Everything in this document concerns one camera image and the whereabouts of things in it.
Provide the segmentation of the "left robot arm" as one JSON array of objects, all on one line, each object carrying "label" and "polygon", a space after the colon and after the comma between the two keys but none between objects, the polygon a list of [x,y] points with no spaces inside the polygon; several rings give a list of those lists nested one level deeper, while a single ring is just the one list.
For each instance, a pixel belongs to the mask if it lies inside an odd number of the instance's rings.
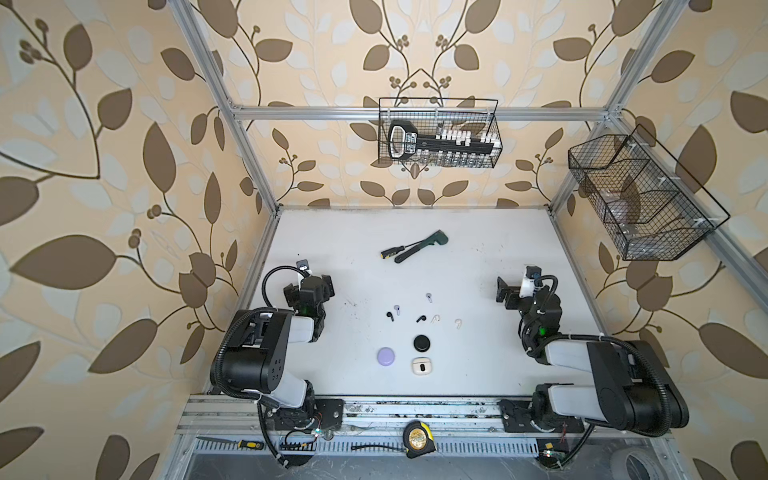
[{"label": "left robot arm", "polygon": [[[298,274],[283,288],[285,309],[268,299],[267,282],[280,271]],[[239,441],[243,449],[267,448],[288,469],[306,464],[321,437],[329,439],[343,421],[344,401],[320,399],[312,383],[288,371],[291,344],[311,344],[325,327],[325,303],[334,295],[332,278],[317,276],[309,263],[269,270],[261,283],[262,307],[239,310],[214,356],[210,381],[220,393],[255,403],[263,440]]]}]

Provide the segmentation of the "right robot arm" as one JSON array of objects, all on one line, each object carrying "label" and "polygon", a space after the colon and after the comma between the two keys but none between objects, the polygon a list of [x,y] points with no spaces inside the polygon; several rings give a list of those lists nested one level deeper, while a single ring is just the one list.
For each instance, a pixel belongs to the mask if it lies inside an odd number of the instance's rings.
[{"label": "right robot arm", "polygon": [[533,266],[517,286],[499,279],[495,300],[519,314],[517,333],[529,358],[587,373],[592,381],[543,383],[527,400],[500,400],[504,431],[579,433],[568,451],[545,450],[542,466],[562,469],[598,427],[658,438],[687,426],[689,407],[649,342],[561,332],[558,285],[556,276]]}]

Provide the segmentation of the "cream earbud charging case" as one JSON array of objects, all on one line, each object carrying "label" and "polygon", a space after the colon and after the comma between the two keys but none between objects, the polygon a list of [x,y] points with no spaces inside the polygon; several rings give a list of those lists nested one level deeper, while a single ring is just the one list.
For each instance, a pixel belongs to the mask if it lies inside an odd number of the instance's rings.
[{"label": "cream earbud charging case", "polygon": [[417,376],[429,375],[433,371],[432,361],[427,357],[414,358],[411,367],[413,374]]}]

